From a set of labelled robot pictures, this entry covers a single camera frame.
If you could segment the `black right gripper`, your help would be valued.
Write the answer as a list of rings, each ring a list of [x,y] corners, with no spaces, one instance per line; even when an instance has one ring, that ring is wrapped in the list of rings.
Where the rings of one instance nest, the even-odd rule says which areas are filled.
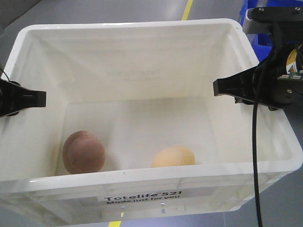
[[[303,44],[273,47],[258,67],[213,82],[214,96],[234,97],[236,104],[286,109],[303,103]]]

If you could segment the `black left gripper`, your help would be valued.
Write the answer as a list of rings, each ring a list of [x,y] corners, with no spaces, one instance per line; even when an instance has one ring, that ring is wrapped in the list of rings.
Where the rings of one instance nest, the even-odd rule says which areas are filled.
[[[32,107],[46,107],[46,92],[30,90],[17,82],[0,80],[0,116],[16,115]]]

